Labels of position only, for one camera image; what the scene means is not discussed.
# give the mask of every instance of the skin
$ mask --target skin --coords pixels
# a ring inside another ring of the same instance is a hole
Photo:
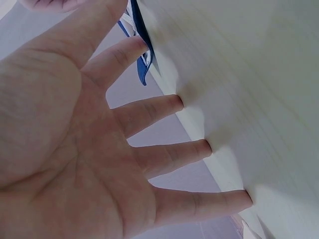
[[[148,179],[208,157],[205,140],[133,148],[183,109],[176,95],[110,109],[105,93],[147,51],[128,38],[89,61],[125,0],[94,0],[0,62],[0,238],[127,239],[252,206],[245,191],[191,193]]]

